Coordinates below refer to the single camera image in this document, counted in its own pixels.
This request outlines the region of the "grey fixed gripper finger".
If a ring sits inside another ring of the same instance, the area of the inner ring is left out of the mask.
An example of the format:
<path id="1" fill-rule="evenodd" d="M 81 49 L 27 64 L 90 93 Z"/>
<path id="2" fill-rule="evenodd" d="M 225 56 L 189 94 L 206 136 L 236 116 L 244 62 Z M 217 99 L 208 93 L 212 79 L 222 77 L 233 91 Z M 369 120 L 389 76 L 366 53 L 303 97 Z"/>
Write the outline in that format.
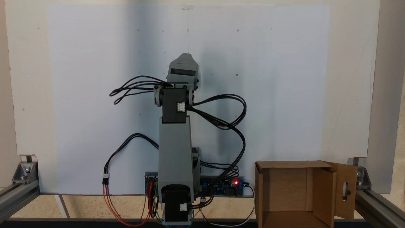
<path id="1" fill-rule="evenodd" d="M 169 64 L 169 69 L 198 69 L 199 65 L 190 53 L 183 53 Z"/>

